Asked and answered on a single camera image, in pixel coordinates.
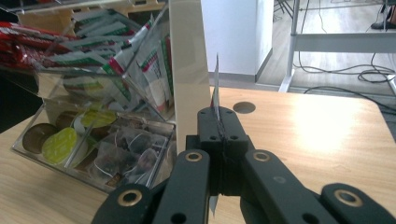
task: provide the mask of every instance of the wooden table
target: wooden table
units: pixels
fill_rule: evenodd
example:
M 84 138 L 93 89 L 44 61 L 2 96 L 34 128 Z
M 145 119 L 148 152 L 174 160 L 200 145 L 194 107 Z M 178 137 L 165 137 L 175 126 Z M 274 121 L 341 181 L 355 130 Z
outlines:
M 220 89 L 220 104 L 251 102 L 238 114 L 256 148 L 275 153 L 309 189 L 341 182 L 396 216 L 396 145 L 378 108 L 362 99 Z M 0 223 L 89 223 L 106 198 L 9 149 L 26 120 L 0 134 Z M 237 197 L 220 197 L 210 223 L 244 223 Z

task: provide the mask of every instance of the black cable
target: black cable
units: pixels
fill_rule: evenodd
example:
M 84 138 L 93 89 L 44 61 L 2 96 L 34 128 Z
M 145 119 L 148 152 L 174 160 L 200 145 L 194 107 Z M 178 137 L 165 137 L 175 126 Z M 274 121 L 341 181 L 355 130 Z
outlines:
M 361 93 L 358 93 L 358 92 L 356 92 L 356 91 L 350 91 L 350 90 L 343 89 L 343 88 L 339 88 L 339 87 L 317 86 L 317 87 L 312 87 L 312 88 L 307 89 L 307 90 L 304 92 L 304 94 L 307 94 L 309 91 L 320 90 L 320 89 L 324 89 L 324 90 L 345 91 L 345 92 L 349 92 L 349 93 L 358 95 L 359 97 L 362 97 L 362 98 L 367 99 L 367 100 L 369 100 L 369 101 L 371 101 L 371 102 L 374 102 L 374 103 L 377 104 L 378 106 L 382 106 L 382 107 L 386 108 L 387 110 L 390 110 L 391 112 L 394 112 L 394 113 L 390 113 L 390 112 L 386 112 L 386 113 L 392 114 L 392 115 L 396 115 L 396 108 L 392 108 L 392 107 L 390 107 L 390 106 L 388 106 L 388 105 L 381 104 L 381 103 L 379 103 L 378 101 L 376 101 L 376 100 L 374 100 L 374 99 L 372 99 L 372 98 L 370 98 L 370 97 L 368 97 L 368 96 L 365 96 L 365 95 L 363 95 L 363 94 L 361 94 Z
M 308 8 L 308 7 L 309 7 L 309 0 L 308 0 L 307 3 L 306 3 L 306 8 Z M 301 28 L 301 33 L 303 33 L 303 29 L 304 29 L 304 24 L 305 24 L 305 18 L 306 18 L 306 13 L 307 13 L 307 11 L 308 11 L 308 10 L 306 10 L 306 11 L 305 11 L 305 14 L 304 14 L 304 19 L 303 19 L 303 25 L 302 25 L 302 28 Z M 320 16 L 320 18 L 321 18 L 321 15 L 320 15 L 320 0 L 319 0 L 319 16 Z M 392 81 L 392 80 L 394 79 L 394 77 L 391 78 L 391 79 L 388 79 L 388 78 L 385 77 L 385 76 L 386 76 L 386 75 L 392 75 L 392 74 L 394 74 L 394 71 L 393 71 L 392 69 L 389 69 L 389 68 L 384 67 L 384 66 L 374 65 L 374 64 L 373 64 L 374 56 L 375 56 L 375 54 L 374 54 L 373 57 L 372 57 L 371 64 L 359 64 L 359 65 L 355 65 L 355 66 L 351 66 L 351 67 L 343 68 L 343 69 L 338 69 L 338 70 L 325 70 L 325 69 L 321 69 L 321 68 L 317 68 L 317 67 L 313 67 L 313 66 L 303 66 L 303 64 L 302 64 L 302 62 L 301 62 L 301 52 L 298 51 L 298 59 L 299 59 L 299 64 L 300 64 L 300 66 L 296 65 L 295 63 L 293 64 L 293 66 L 296 67 L 296 68 L 302 68 L 303 71 L 305 71 L 306 73 L 329 73 L 329 74 L 337 74 L 337 75 L 358 75 L 358 80 L 360 80 L 360 81 L 366 81 L 366 82 L 370 82 L 370 83 L 383 83 L 383 82 L 390 82 L 390 81 Z M 371 70 L 371 69 L 369 69 L 369 70 L 364 70 L 364 71 L 359 72 L 359 73 L 345 73 L 345 72 L 344 72 L 344 71 L 347 71 L 347 70 L 350 70 L 350 69 L 353 69 L 353 68 L 357 68 L 357 67 L 366 67 L 366 66 L 373 67 L 373 70 Z M 317 71 L 316 71 L 316 72 L 313 72 L 313 71 L 308 71 L 308 70 L 306 70 L 306 69 L 314 69 L 314 70 L 317 70 Z M 367 75 L 382 75 L 382 76 L 384 76 L 385 79 L 383 79 L 383 80 L 378 80 L 378 81 L 372 81 L 372 80 L 369 80 L 368 78 L 364 77 L 364 76 L 367 76 Z

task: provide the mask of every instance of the grommet hole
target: grommet hole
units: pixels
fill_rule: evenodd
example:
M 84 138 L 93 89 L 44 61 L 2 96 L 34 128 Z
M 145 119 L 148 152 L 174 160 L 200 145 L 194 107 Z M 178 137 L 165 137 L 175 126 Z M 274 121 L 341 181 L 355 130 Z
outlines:
M 363 201 L 358 195 L 346 189 L 336 190 L 334 196 L 341 203 L 352 207 L 360 207 L 363 205 Z
M 249 114 L 256 110 L 256 106 L 251 102 L 239 102 L 233 106 L 233 111 L 240 114 Z
M 271 157 L 267 153 L 264 153 L 264 152 L 255 152 L 253 154 L 253 158 L 256 161 L 269 161 L 271 159 Z
M 198 152 L 191 152 L 186 155 L 187 161 L 200 161 L 202 159 L 202 155 Z

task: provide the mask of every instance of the white wall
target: white wall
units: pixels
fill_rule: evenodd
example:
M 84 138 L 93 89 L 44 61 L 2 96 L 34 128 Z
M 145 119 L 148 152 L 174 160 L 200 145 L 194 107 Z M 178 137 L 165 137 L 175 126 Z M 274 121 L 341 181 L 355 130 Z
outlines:
M 201 0 L 209 72 L 257 75 L 272 47 L 274 1 Z

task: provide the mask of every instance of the coffee pod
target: coffee pod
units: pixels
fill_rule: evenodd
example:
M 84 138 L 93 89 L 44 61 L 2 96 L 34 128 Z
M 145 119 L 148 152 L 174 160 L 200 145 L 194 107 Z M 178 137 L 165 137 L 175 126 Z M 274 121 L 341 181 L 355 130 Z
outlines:
M 116 114 L 112 111 L 89 110 L 74 120 L 74 127 L 78 132 L 84 132 L 91 127 L 91 136 L 100 140 L 108 136 L 110 125 L 116 120 Z
M 23 148 L 35 154 L 41 153 L 44 142 L 59 131 L 48 123 L 39 123 L 31 127 L 22 138 Z
M 62 130 L 64 128 L 72 127 L 73 121 L 78 112 L 76 111 L 64 111 L 55 120 L 55 126 Z
M 52 165 L 65 164 L 76 149 L 77 153 L 72 165 L 77 164 L 84 158 L 88 148 L 85 141 L 78 146 L 80 141 L 80 136 L 73 128 L 62 129 L 44 142 L 42 147 L 43 157 Z

